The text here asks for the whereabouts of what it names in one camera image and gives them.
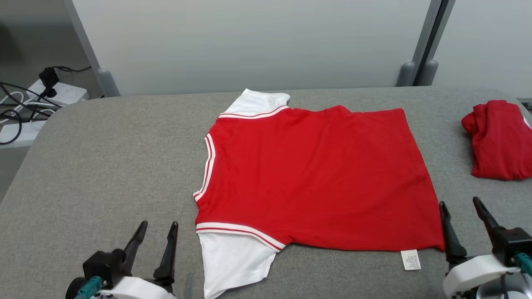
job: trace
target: white stripe trim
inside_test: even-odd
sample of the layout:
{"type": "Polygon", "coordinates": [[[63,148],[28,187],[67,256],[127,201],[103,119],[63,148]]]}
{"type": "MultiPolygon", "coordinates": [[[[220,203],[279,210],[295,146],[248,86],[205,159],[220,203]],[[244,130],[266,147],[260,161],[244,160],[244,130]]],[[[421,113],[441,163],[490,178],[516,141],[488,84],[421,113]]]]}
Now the white stripe trim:
{"type": "Polygon", "coordinates": [[[263,233],[263,232],[261,232],[259,230],[256,230],[254,228],[251,228],[249,226],[235,225],[235,224],[222,223],[222,222],[203,222],[203,223],[199,223],[198,225],[196,225],[196,229],[198,229],[198,228],[214,228],[214,229],[197,230],[196,231],[197,234],[200,234],[202,232],[224,232],[226,234],[250,235],[250,236],[253,236],[253,237],[259,239],[260,241],[262,241],[266,245],[270,246],[272,249],[274,249],[277,252],[279,252],[280,250],[278,250],[275,247],[272,247],[270,244],[268,244],[268,242],[270,242],[274,246],[277,246],[280,249],[283,249],[286,246],[285,244],[275,240],[274,238],[268,236],[267,234],[265,234],[265,233],[263,233]],[[248,231],[250,233],[246,233],[246,232],[243,232],[243,231],[216,230],[216,228],[245,230],[245,231],[248,231]]]}
{"type": "Polygon", "coordinates": [[[279,113],[280,111],[284,109],[288,109],[290,107],[283,105],[275,108],[274,110],[266,113],[259,113],[256,115],[243,115],[243,114],[237,114],[237,113],[221,113],[218,118],[242,118],[242,119],[259,119],[259,118],[267,118],[272,115],[275,115],[279,113]]]}
{"type": "Polygon", "coordinates": [[[214,149],[214,142],[212,141],[211,134],[207,134],[205,137],[205,143],[207,145],[207,161],[205,162],[205,173],[203,174],[203,185],[200,190],[194,192],[194,199],[199,201],[200,198],[207,191],[209,182],[211,181],[212,168],[214,166],[214,159],[216,158],[216,150],[214,149]]]}
{"type": "Polygon", "coordinates": [[[527,124],[527,126],[532,129],[532,127],[530,126],[530,124],[528,123],[527,119],[525,117],[523,117],[523,120],[525,121],[525,123],[527,124]]]}

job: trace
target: black cable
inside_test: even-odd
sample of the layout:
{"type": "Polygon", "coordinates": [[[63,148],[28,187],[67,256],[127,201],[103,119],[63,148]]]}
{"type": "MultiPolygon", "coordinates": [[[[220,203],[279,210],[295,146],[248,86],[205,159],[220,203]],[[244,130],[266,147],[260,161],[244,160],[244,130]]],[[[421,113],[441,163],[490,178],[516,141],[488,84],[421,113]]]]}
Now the black cable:
{"type": "Polygon", "coordinates": [[[32,111],[35,111],[36,113],[39,113],[39,114],[42,114],[46,117],[50,117],[49,114],[46,114],[44,112],[40,112],[38,109],[34,108],[34,107],[31,107],[31,106],[28,106],[28,105],[25,105],[23,102],[20,102],[19,100],[17,100],[12,94],[10,94],[7,89],[5,89],[5,86],[4,84],[6,83],[3,83],[3,82],[0,82],[0,88],[5,92],[5,94],[7,94],[7,96],[12,100],[14,101],[15,103],[21,105],[22,107],[26,108],[26,109],[29,109],[29,110],[32,110],[32,111]]]}
{"type": "MultiPolygon", "coordinates": [[[[17,106],[18,104],[0,104],[0,107],[17,107],[17,106]]],[[[54,107],[43,106],[43,105],[32,105],[32,106],[38,109],[53,109],[54,108],[54,107]]]]}
{"type": "Polygon", "coordinates": [[[18,119],[18,121],[19,121],[19,131],[16,133],[15,138],[9,140],[8,142],[0,142],[0,145],[6,145],[6,144],[13,143],[13,141],[15,141],[20,136],[20,133],[22,132],[22,118],[20,117],[20,114],[17,111],[15,111],[13,109],[7,109],[6,111],[0,113],[0,116],[4,116],[8,112],[15,113],[15,115],[19,118],[18,119]]]}
{"type": "Polygon", "coordinates": [[[58,69],[58,70],[62,70],[63,72],[76,72],[76,73],[79,73],[79,72],[83,72],[83,71],[86,71],[92,67],[86,67],[84,69],[81,69],[81,70],[75,70],[75,69],[71,69],[69,67],[52,67],[54,69],[58,69]]]}
{"type": "Polygon", "coordinates": [[[508,290],[506,289],[506,273],[501,275],[501,291],[504,294],[504,299],[508,299],[508,290]]]}
{"type": "MultiPolygon", "coordinates": [[[[40,94],[39,98],[38,98],[35,102],[36,102],[36,103],[39,103],[39,102],[40,102],[40,99],[44,98],[44,97],[42,97],[42,96],[43,96],[46,92],[47,92],[47,90],[45,89],[45,90],[43,91],[43,93],[40,94]]],[[[31,115],[30,115],[30,118],[34,118],[34,117],[35,117],[35,111],[33,111],[33,112],[31,113],[31,115]]]]}
{"type": "Polygon", "coordinates": [[[38,94],[38,93],[34,92],[33,90],[29,90],[29,89],[27,89],[27,88],[24,88],[24,87],[21,87],[21,86],[15,85],[15,84],[10,84],[10,83],[5,83],[5,82],[0,82],[0,88],[1,88],[1,89],[2,89],[2,90],[3,90],[8,96],[9,96],[10,93],[5,89],[5,86],[4,86],[4,85],[11,86],[11,87],[18,88],[18,89],[22,89],[22,90],[25,90],[25,91],[27,91],[27,92],[30,92],[30,93],[32,93],[32,94],[38,96],[39,98],[37,99],[37,102],[38,102],[40,99],[43,99],[43,100],[49,102],[50,104],[52,104],[52,105],[54,105],[54,106],[56,106],[56,107],[61,108],[61,105],[57,105],[56,103],[54,103],[54,102],[48,100],[47,98],[44,97],[43,94],[38,94]]]}
{"type": "MultiPolygon", "coordinates": [[[[11,116],[11,115],[0,115],[0,119],[10,119],[10,120],[19,120],[18,117],[11,116]]],[[[48,120],[47,118],[21,118],[22,122],[30,122],[30,121],[41,121],[41,120],[48,120]]]]}

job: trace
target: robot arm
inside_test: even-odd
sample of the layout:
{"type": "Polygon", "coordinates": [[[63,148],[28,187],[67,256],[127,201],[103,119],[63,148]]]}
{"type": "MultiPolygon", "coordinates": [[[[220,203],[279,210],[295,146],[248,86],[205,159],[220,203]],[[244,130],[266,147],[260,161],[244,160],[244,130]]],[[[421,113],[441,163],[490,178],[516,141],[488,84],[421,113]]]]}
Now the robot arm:
{"type": "Polygon", "coordinates": [[[124,250],[98,251],[83,263],[85,277],[70,284],[65,299],[175,299],[172,294],[177,246],[177,222],[168,232],[168,243],[153,279],[133,277],[131,269],[148,222],[143,221],[124,250]]]}
{"type": "Polygon", "coordinates": [[[528,296],[532,237],[520,227],[505,229],[500,226],[478,197],[473,198],[473,204],[492,241],[492,254],[467,257],[451,225],[447,206],[440,202],[445,256],[449,263],[449,272],[443,281],[445,295],[448,298],[483,298],[483,293],[489,292],[490,295],[505,294],[510,299],[521,298],[521,295],[532,298],[528,296]]]}

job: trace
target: t-shirt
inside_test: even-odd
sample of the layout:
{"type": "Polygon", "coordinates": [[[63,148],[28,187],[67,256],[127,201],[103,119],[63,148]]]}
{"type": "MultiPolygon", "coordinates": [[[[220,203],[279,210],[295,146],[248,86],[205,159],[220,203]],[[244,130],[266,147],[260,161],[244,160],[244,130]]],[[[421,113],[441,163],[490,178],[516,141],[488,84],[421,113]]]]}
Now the t-shirt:
{"type": "Polygon", "coordinates": [[[290,108],[245,90],[205,142],[199,213],[205,298],[260,281],[290,243],[444,249],[438,200],[404,111],[290,108]]]}

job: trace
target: white wall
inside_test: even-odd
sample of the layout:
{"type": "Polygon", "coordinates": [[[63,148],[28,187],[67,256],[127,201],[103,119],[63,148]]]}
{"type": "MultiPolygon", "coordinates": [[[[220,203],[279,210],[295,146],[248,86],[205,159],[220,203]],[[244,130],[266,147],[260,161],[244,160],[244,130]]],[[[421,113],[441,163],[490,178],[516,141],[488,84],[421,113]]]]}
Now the white wall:
{"type": "Polygon", "coordinates": [[[456,0],[434,59],[433,85],[532,98],[532,1],[456,0]]]}
{"type": "Polygon", "coordinates": [[[428,0],[73,0],[122,95],[394,86],[428,0]]]}

